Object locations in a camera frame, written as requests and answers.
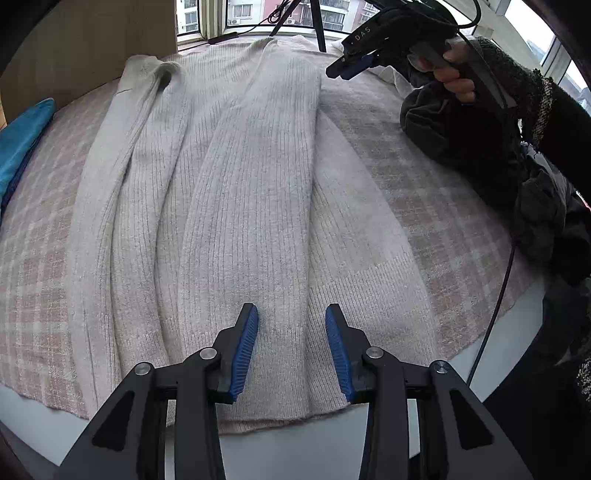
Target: finger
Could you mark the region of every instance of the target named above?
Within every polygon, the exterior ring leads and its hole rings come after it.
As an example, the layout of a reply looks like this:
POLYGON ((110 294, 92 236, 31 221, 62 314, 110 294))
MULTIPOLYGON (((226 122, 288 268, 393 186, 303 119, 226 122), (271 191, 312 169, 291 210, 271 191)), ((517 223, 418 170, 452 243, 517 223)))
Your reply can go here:
POLYGON ((435 75, 435 78, 440 82, 446 83, 458 79, 460 77, 460 72, 454 67, 441 67, 433 70, 433 75, 435 75))
POLYGON ((423 71, 423 72, 432 72, 433 71, 434 66, 433 66, 433 63, 431 63, 430 61, 419 58, 419 59, 417 59, 417 63, 420 66, 420 69, 418 69, 418 70, 423 71))
POLYGON ((462 103, 473 103, 476 100, 476 94, 474 92, 457 93, 456 97, 462 103))
POLYGON ((466 44, 464 39, 460 37, 448 40, 451 50, 443 54, 443 58, 451 63, 464 63, 468 61, 470 54, 470 47, 466 44))
POLYGON ((469 93, 474 91, 474 82, 470 79, 457 79, 444 83, 443 86, 452 93, 469 93))

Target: bed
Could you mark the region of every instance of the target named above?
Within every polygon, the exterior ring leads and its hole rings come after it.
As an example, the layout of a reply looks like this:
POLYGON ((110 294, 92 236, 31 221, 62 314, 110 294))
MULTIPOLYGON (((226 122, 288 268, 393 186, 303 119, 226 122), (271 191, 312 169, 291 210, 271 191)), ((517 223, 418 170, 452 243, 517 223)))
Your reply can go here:
MULTIPOLYGON (((336 50, 310 50, 303 47, 301 54, 319 67, 338 56, 336 50)), ((412 247, 436 315, 440 356, 464 358, 466 365, 471 354, 458 354, 473 348, 486 328, 506 268, 510 242, 503 220, 463 178, 405 137, 398 120, 402 98, 394 85, 369 72, 349 82, 322 82, 319 109, 363 161, 412 247)), ((88 414, 67 318, 66 241, 82 168, 117 84, 105 84, 56 113, 0 226, 0 382, 83 419, 88 414)), ((535 302, 541 307, 539 277, 517 255, 501 314, 521 297, 527 298, 527 311, 535 302)), ((533 337, 535 322, 529 328, 533 337)))

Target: metal screw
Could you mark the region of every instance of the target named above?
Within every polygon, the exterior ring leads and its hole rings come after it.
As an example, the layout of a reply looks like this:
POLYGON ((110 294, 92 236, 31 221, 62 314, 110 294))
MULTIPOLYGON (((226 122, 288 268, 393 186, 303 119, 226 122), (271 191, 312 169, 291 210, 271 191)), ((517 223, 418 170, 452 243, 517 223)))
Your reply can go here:
POLYGON ((150 371, 150 368, 152 368, 150 366, 150 364, 147 364, 146 362, 142 362, 140 364, 137 364, 134 367, 134 373, 136 375, 145 375, 146 373, 148 373, 150 371))
POLYGON ((203 350, 201 350, 199 352, 199 356, 201 358, 203 358, 204 360, 211 360, 212 358, 215 358, 217 355, 217 350, 215 348, 211 348, 210 346, 208 346, 207 348, 204 348, 203 350))
POLYGON ((378 346, 371 346, 365 351, 365 354, 370 358, 382 358, 384 351, 378 346))
POLYGON ((434 363, 435 363, 435 371, 438 374, 446 374, 452 368, 452 366, 450 364, 448 364, 445 360, 436 360, 434 363))

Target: wooden wall panel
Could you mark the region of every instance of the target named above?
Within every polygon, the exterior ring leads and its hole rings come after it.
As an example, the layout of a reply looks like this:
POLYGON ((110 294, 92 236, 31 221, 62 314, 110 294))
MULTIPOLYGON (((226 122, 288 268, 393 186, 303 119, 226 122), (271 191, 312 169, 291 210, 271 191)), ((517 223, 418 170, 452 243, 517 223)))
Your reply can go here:
POLYGON ((125 60, 176 52, 174 0, 61 0, 0 77, 9 122, 53 97, 59 109, 121 76, 125 60))

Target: ribbed knit fabric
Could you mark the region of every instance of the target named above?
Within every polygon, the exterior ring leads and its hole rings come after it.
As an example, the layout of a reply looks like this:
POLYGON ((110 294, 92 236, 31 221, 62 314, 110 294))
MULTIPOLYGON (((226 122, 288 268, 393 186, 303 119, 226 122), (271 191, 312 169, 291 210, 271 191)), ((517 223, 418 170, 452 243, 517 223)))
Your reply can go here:
POLYGON ((402 360, 434 358, 408 242, 317 112, 320 75, 269 38, 128 60, 69 238, 70 329, 91 414, 135 363, 211 345, 247 301, 259 334, 244 393, 218 409, 222 432, 345 405, 324 332, 331 302, 402 360))

